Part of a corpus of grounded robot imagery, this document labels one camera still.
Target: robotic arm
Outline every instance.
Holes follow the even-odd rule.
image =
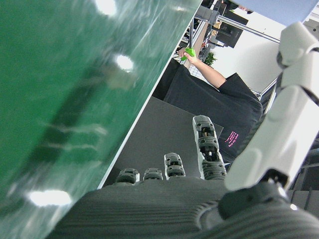
[[[225,186],[231,191],[274,180],[288,189],[319,130],[319,42],[300,23],[282,31],[282,90]]]

